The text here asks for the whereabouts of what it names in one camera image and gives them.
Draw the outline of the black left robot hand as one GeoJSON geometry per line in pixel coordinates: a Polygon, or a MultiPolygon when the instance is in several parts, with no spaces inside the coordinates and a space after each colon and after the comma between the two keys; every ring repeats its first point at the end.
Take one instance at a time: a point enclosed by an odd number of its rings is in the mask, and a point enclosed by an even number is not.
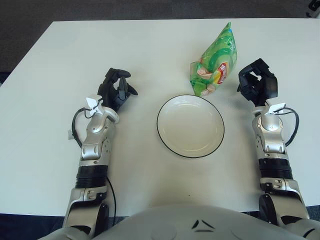
{"type": "Polygon", "coordinates": [[[138,95],[138,92],[127,83],[129,77],[131,74],[128,71],[115,68],[108,70],[97,92],[102,97],[103,107],[117,112],[131,95],[138,95]]]}

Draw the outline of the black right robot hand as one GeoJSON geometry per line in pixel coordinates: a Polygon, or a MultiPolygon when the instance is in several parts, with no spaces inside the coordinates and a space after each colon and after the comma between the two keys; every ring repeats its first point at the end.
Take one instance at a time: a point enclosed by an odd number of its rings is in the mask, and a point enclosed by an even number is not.
{"type": "Polygon", "coordinates": [[[261,58],[243,68],[238,79],[237,91],[255,107],[262,107],[268,99],[278,96],[278,80],[261,58]]]}

